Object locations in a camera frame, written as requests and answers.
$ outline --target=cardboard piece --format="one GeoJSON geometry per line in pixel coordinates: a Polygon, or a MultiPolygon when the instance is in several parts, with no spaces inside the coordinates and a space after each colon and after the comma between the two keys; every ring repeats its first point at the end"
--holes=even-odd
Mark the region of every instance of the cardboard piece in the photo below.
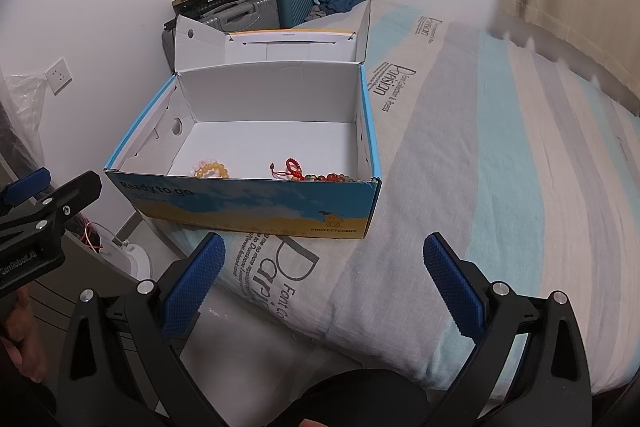
{"type": "Polygon", "coordinates": [[[369,29],[364,8],[357,32],[224,34],[181,18],[178,73],[133,124],[106,174],[150,217],[219,230],[363,238],[382,183],[360,64],[369,29]],[[285,170],[289,157],[305,174],[356,181],[274,178],[270,164],[285,170]],[[206,159],[224,164],[230,179],[192,177],[206,159]]]}

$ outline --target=bed sheet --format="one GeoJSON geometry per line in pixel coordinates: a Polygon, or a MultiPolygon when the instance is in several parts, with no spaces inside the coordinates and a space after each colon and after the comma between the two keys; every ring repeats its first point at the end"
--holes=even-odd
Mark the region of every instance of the bed sheet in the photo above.
{"type": "MultiPolygon", "coordinates": [[[[360,241],[220,232],[219,283],[294,330],[446,389],[472,350],[422,264],[439,231],[489,280],[570,297],[594,392],[640,365],[640,120],[561,64],[372,2],[383,185],[360,241]]],[[[206,233],[158,226],[185,252],[206,233]]],[[[518,338],[494,391],[516,369],[518,338]]]]}

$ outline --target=power socket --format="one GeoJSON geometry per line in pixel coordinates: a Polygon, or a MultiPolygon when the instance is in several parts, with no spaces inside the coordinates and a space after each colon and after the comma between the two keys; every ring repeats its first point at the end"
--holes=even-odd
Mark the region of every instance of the power socket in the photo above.
{"type": "Polygon", "coordinates": [[[46,75],[53,94],[58,94],[60,89],[71,82],[71,73],[69,73],[69,68],[64,58],[60,58],[60,60],[47,71],[46,75]]]}

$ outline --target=metal screw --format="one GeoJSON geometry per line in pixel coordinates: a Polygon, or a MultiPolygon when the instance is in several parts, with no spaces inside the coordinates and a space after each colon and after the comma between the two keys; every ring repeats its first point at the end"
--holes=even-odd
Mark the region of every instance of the metal screw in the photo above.
{"type": "Polygon", "coordinates": [[[565,293],[554,292],[554,301],[556,301],[558,304],[566,304],[568,300],[569,299],[565,293]]]}
{"type": "Polygon", "coordinates": [[[494,283],[494,293],[501,297],[505,295],[509,295],[510,289],[504,282],[496,282],[494,283]]]}
{"type": "Polygon", "coordinates": [[[80,294],[80,300],[82,302],[89,302],[93,298],[94,298],[94,291],[90,289],[86,289],[80,294]]]}
{"type": "Polygon", "coordinates": [[[153,281],[143,281],[138,284],[138,293],[142,293],[142,295],[149,295],[149,293],[154,290],[155,286],[156,284],[153,281]]]}

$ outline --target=beaded bracelet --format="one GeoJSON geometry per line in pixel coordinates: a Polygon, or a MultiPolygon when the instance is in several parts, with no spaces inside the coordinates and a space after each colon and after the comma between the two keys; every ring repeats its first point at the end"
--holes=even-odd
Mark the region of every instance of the beaded bracelet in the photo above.
{"type": "Polygon", "coordinates": [[[314,174],[307,174],[306,176],[302,173],[302,167],[297,160],[293,158],[287,159],[286,162],[287,170],[286,171],[276,171],[275,165],[272,163],[271,174],[275,178],[285,178],[287,180],[293,179],[295,181],[320,181],[320,182],[352,182],[353,180],[345,174],[336,174],[335,172],[331,172],[331,174],[327,174],[326,176],[316,176],[314,174]]]}
{"type": "Polygon", "coordinates": [[[215,160],[201,160],[193,166],[190,176],[196,178],[229,178],[229,173],[222,163],[215,160]]]}

